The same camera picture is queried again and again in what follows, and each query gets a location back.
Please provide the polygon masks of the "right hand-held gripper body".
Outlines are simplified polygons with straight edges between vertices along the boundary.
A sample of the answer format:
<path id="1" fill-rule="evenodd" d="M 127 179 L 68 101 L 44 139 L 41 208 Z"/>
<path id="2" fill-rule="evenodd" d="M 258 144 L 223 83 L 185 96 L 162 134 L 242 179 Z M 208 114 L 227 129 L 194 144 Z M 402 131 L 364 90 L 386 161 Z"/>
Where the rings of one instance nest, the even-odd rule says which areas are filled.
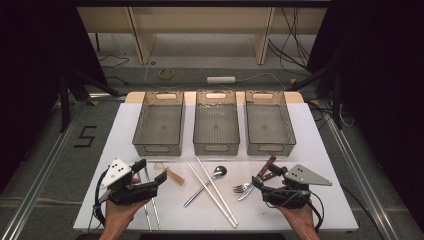
<path id="1" fill-rule="evenodd" d="M 265 203 L 288 209 L 301 209 L 310 200 L 312 194 L 309 189 L 310 185 L 332 185 L 330 180 L 300 164 L 288 170 L 282 177 L 285 182 L 284 189 L 260 190 Z"/>

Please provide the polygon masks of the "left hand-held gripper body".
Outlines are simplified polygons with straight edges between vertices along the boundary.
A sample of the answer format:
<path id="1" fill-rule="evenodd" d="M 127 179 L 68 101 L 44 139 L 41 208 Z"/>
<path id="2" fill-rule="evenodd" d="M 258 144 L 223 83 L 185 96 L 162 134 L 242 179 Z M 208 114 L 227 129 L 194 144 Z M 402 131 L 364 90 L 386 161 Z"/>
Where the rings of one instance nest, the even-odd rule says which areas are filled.
<path id="1" fill-rule="evenodd" d="M 126 206 L 157 196 L 159 185 L 155 181 L 135 185 L 133 174 L 131 166 L 120 159 L 113 160 L 100 177 L 99 187 L 106 192 L 98 202 L 111 200 L 116 205 Z"/>

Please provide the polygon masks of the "small wooden spoon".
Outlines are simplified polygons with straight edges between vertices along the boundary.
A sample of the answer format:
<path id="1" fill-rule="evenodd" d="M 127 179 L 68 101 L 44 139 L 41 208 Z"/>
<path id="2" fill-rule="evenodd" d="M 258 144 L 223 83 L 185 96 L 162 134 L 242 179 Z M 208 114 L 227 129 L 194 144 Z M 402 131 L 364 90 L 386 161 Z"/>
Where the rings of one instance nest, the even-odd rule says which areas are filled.
<path id="1" fill-rule="evenodd" d="M 167 172 L 168 176 L 173 179 L 178 185 L 182 186 L 185 183 L 185 179 L 173 172 L 169 167 L 165 166 L 161 162 L 156 162 L 154 164 L 156 170 L 164 170 Z"/>

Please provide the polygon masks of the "metal spoon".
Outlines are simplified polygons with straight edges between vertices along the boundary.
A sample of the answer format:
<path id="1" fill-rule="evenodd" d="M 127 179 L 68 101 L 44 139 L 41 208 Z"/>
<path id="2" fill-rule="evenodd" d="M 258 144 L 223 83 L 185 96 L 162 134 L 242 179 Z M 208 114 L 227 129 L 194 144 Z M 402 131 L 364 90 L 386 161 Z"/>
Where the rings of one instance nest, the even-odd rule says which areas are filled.
<path id="1" fill-rule="evenodd" d="M 227 169 L 219 165 L 214 169 L 213 175 L 211 176 L 211 179 L 208 180 L 205 185 L 210 184 L 213 180 L 221 178 L 225 176 L 227 173 Z M 203 190 L 205 189 L 204 186 L 202 186 L 200 189 L 198 189 L 183 205 L 184 208 L 186 208 Z"/>

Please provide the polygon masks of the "translucent grey storage bin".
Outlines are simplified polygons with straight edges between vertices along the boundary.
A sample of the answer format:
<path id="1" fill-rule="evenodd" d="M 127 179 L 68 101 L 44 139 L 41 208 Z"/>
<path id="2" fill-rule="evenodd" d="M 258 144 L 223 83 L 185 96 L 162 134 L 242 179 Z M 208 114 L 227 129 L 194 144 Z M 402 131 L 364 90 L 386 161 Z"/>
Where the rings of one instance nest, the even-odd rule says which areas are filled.
<path id="1" fill-rule="evenodd" d="M 238 154 L 240 132 L 236 92 L 196 92 L 193 144 L 197 156 Z"/>
<path id="2" fill-rule="evenodd" d="M 140 156 L 180 156 L 184 126 L 182 91 L 146 92 L 132 144 Z"/>
<path id="3" fill-rule="evenodd" d="M 297 141 L 283 91 L 246 91 L 249 156 L 289 156 Z"/>

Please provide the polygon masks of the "person's right hand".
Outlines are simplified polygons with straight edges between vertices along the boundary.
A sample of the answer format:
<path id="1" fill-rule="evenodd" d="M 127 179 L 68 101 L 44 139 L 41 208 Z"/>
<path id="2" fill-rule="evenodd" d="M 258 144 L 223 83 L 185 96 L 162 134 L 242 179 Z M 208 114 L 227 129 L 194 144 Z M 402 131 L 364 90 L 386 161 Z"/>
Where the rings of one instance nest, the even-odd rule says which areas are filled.
<path id="1" fill-rule="evenodd" d="M 298 235 L 311 235 L 312 233 L 316 233 L 312 209 L 308 205 L 303 206 L 301 209 L 278 207 L 278 210 L 283 214 L 291 228 Z"/>

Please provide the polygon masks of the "person's left hand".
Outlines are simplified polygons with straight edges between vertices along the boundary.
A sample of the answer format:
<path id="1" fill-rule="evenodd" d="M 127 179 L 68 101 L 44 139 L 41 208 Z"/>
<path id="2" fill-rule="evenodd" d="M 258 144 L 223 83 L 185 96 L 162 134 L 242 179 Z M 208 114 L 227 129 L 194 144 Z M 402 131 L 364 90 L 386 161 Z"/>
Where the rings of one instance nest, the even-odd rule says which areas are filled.
<path id="1" fill-rule="evenodd" d="M 111 200 L 106 202 L 105 230 L 123 232 L 130 224 L 137 211 L 148 203 L 148 200 L 131 205 L 120 206 Z"/>

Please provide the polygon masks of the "black stand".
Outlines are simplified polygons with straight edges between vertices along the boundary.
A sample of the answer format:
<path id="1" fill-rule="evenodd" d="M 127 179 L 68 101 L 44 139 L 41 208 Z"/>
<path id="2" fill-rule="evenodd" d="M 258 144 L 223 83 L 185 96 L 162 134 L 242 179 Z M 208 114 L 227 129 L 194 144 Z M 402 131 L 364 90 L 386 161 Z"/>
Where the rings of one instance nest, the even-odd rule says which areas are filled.
<path id="1" fill-rule="evenodd" d="M 107 83 L 103 83 L 79 70 L 65 71 L 59 79 L 59 96 L 62 116 L 61 132 L 67 129 L 71 121 L 69 92 L 71 92 L 77 101 L 87 101 L 89 99 L 89 93 L 85 88 L 86 85 L 93 85 L 111 96 L 120 96 L 120 93 L 109 87 Z"/>
<path id="2" fill-rule="evenodd" d="M 297 91 L 313 82 L 318 81 L 315 94 L 318 97 L 330 97 L 332 100 L 332 116 L 336 126 L 342 128 L 341 114 L 341 75 L 333 64 L 327 64 L 321 70 L 304 79 L 301 83 L 289 88 L 289 91 Z"/>

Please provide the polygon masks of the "white power strip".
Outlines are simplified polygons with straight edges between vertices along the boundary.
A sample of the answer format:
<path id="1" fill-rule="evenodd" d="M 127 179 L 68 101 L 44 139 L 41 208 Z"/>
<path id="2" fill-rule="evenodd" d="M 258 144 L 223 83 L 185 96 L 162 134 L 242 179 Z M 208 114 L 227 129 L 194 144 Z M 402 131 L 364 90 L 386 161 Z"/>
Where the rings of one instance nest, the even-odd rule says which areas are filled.
<path id="1" fill-rule="evenodd" d="M 234 76 L 215 76 L 207 77 L 206 81 L 208 84 L 233 84 L 236 82 L 236 78 Z"/>

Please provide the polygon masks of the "black curtain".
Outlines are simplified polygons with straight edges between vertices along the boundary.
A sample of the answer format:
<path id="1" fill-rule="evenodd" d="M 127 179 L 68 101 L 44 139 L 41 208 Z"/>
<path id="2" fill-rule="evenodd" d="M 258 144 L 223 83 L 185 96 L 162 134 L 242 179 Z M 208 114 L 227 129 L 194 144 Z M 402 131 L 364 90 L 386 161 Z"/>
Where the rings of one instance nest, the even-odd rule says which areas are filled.
<path id="1" fill-rule="evenodd" d="M 424 0 L 330 0 L 310 71 L 342 43 L 341 99 L 424 232 Z"/>
<path id="2" fill-rule="evenodd" d="M 0 0 L 0 192 L 70 71 L 107 82 L 77 8 L 60 0 Z"/>

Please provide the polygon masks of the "light wooden shelf unit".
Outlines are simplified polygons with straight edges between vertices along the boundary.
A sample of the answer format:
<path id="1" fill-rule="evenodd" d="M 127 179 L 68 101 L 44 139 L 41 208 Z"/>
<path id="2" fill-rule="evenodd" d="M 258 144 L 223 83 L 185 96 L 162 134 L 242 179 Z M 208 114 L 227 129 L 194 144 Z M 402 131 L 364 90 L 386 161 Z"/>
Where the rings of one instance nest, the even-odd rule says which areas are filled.
<path id="1" fill-rule="evenodd" d="M 265 63 L 269 36 L 287 34 L 287 20 L 301 35 L 319 32 L 326 10 L 300 7 L 79 7 L 89 33 L 130 33 L 139 61 L 146 63 L 160 33 L 250 34 L 256 62 Z"/>

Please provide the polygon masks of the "metal floor rail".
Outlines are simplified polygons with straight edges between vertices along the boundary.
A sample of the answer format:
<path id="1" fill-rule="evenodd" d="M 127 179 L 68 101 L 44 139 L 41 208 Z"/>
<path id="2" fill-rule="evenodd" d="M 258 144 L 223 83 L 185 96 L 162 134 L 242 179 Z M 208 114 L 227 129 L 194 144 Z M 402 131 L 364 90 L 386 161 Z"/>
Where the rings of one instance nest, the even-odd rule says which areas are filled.
<path id="1" fill-rule="evenodd" d="M 33 182 L 30 185 L 28 192 L 24 195 L 23 199 L 17 205 L 17 210 L 12 215 L 7 228 L 0 235 L 0 240 L 17 240 L 22 232 L 36 202 L 41 195 L 62 151 L 75 127 L 75 123 L 85 108 L 83 102 L 75 105 L 71 113 L 71 118 L 68 126 L 61 132 L 53 145 L 52 150 L 49 152 L 47 159 L 44 161 L 41 169 L 38 171 Z"/>
<path id="2" fill-rule="evenodd" d="M 363 198 L 362 204 L 370 220 L 376 227 L 382 240 L 399 240 L 399 236 L 391 223 L 389 215 L 373 190 L 364 170 L 360 166 L 356 155 L 342 131 L 342 113 L 340 105 L 332 106 L 331 116 L 327 118 L 330 131 L 335 138 L 347 166 L 352 174 L 359 192 Z"/>

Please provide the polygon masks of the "short metal rail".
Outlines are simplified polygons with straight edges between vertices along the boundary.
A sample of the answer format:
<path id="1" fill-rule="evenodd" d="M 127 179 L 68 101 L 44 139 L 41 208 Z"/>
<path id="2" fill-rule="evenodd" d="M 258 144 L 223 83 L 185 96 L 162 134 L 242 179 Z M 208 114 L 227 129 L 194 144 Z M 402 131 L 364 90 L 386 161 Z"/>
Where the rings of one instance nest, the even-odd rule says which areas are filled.
<path id="1" fill-rule="evenodd" d="M 113 96 L 107 93 L 91 93 L 88 96 L 90 101 L 126 101 L 126 96 Z"/>

